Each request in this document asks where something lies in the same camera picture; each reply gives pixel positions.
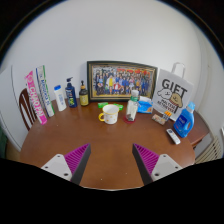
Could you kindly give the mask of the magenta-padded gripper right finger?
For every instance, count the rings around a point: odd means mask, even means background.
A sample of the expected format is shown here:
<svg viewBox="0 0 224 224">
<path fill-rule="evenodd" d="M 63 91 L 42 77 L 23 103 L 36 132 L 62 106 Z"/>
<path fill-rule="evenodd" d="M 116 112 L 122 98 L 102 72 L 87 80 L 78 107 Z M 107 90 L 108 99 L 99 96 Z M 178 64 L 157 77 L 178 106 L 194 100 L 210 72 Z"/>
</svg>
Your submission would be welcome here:
<svg viewBox="0 0 224 224">
<path fill-rule="evenodd" d="M 158 155 L 138 144 L 133 145 L 132 153 L 145 185 L 182 169 L 182 167 L 167 154 Z"/>
</svg>

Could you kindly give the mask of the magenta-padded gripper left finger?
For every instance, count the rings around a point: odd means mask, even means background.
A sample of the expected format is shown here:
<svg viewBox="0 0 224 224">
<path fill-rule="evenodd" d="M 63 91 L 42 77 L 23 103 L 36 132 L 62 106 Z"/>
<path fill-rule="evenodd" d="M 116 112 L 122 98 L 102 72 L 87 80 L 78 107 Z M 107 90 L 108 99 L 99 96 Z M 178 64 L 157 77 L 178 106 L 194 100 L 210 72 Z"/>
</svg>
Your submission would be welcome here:
<svg viewBox="0 0 224 224">
<path fill-rule="evenodd" d="M 56 154 L 42 166 L 42 169 L 79 185 L 90 154 L 91 145 L 85 144 L 66 155 Z"/>
</svg>

